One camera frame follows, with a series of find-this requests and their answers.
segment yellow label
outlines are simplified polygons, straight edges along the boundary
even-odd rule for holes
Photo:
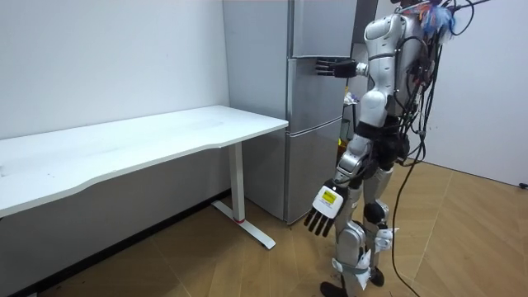
[[[328,203],[333,204],[333,202],[336,200],[336,196],[329,191],[325,191],[323,194],[323,199]]]

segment silver refrigerator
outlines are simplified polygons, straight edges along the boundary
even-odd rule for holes
[[[376,7],[371,0],[224,0],[231,106],[290,122],[243,142],[245,196],[288,224],[309,211],[336,167],[346,81],[318,76],[315,62],[349,57]]]

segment desk top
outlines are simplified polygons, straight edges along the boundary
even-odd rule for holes
[[[209,106],[0,140],[0,218],[287,125],[285,120]]]

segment robot leg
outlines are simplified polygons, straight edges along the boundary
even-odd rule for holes
[[[389,206],[380,200],[385,191],[393,169],[384,170],[378,168],[371,178],[365,180],[363,197],[365,208],[363,209],[363,225],[366,231],[366,248],[371,250],[370,258],[370,281],[377,286],[384,284],[383,273],[378,269],[380,254],[375,252],[375,238],[380,229],[386,229],[389,219]]]
[[[365,246],[365,230],[360,223],[352,220],[352,214],[361,196],[361,186],[348,188],[348,199],[335,220],[336,227],[336,258],[332,265],[342,276],[342,288],[323,282],[321,293],[325,297],[356,297],[363,291],[356,275],[365,271],[357,270],[356,266],[363,255]]]

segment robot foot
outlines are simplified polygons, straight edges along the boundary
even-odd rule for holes
[[[345,289],[330,284],[326,281],[321,283],[320,290],[324,297],[348,297],[347,291]]]
[[[385,276],[383,275],[383,272],[381,272],[378,267],[375,268],[374,273],[370,273],[370,282],[378,287],[381,287],[385,284]]]

